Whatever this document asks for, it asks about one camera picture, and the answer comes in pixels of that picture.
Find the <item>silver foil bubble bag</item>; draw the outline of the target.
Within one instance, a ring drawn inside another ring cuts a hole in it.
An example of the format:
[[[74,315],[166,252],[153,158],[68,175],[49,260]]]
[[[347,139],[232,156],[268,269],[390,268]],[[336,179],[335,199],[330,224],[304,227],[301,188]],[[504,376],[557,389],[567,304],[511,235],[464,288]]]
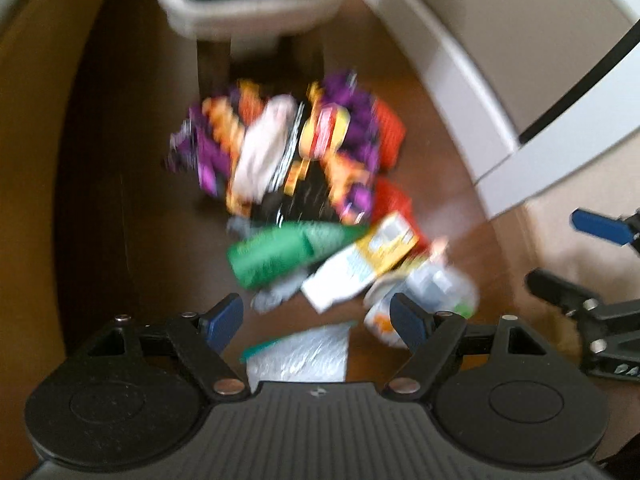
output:
[[[262,382],[344,382],[352,322],[323,325],[246,349],[250,388]]]

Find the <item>white yellow paper wrapper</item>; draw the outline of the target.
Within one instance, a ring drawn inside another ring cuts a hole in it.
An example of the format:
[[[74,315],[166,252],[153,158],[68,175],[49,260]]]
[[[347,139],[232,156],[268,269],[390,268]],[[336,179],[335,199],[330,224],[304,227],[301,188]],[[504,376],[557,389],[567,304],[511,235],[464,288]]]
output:
[[[400,263],[419,235],[400,212],[392,212],[360,240],[326,259],[300,291],[318,313],[352,299]]]

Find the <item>red plastic bag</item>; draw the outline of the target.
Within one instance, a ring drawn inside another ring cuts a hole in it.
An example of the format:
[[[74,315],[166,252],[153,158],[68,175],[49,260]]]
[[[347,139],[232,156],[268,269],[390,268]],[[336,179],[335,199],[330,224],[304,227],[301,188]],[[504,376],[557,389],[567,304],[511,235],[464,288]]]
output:
[[[422,233],[416,218],[414,218],[411,198],[386,177],[386,174],[397,165],[407,129],[392,108],[381,99],[375,100],[373,111],[378,121],[380,154],[378,154],[378,174],[373,187],[374,201],[371,222],[379,222],[388,214],[399,212],[418,237],[418,242],[412,252],[414,254],[427,252],[430,249],[430,241]]]

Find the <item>green snack bag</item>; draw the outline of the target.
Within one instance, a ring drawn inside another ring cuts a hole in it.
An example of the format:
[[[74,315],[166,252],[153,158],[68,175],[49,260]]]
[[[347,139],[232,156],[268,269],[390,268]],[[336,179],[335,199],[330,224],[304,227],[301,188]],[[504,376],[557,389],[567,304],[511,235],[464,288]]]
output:
[[[366,224],[299,221],[266,226],[232,217],[227,232],[238,241],[229,248],[227,257],[243,288],[261,288],[303,266],[326,260],[368,231]]]

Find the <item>purple orange snack bag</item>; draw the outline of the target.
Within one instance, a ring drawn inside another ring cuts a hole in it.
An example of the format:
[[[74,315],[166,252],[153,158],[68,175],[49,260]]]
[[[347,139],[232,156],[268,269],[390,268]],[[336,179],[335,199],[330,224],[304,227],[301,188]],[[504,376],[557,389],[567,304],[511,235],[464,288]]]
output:
[[[193,172],[200,189],[232,216],[271,224],[369,222],[380,154],[374,96],[358,87],[353,72],[314,81],[299,98],[281,94],[295,99],[297,113],[260,203],[242,203],[231,191],[247,129],[280,96],[253,81],[240,80],[191,106],[169,138],[164,168]]]

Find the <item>clear plastic bag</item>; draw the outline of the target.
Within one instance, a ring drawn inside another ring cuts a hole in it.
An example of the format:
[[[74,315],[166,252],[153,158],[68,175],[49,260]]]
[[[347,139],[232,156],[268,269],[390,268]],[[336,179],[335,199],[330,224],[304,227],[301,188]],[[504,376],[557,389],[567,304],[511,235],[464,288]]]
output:
[[[472,318],[480,293],[471,279],[453,266],[424,262],[411,271],[396,270],[378,278],[363,298],[369,332],[390,348],[407,349],[393,328],[390,300],[400,292],[428,313],[450,311]]]

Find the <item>white wardrobe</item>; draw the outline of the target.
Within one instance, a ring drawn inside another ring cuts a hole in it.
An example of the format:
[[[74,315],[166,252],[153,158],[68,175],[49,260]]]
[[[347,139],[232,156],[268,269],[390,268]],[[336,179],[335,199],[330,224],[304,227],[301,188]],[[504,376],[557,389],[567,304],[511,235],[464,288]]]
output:
[[[364,0],[496,218],[639,130],[639,0]]]

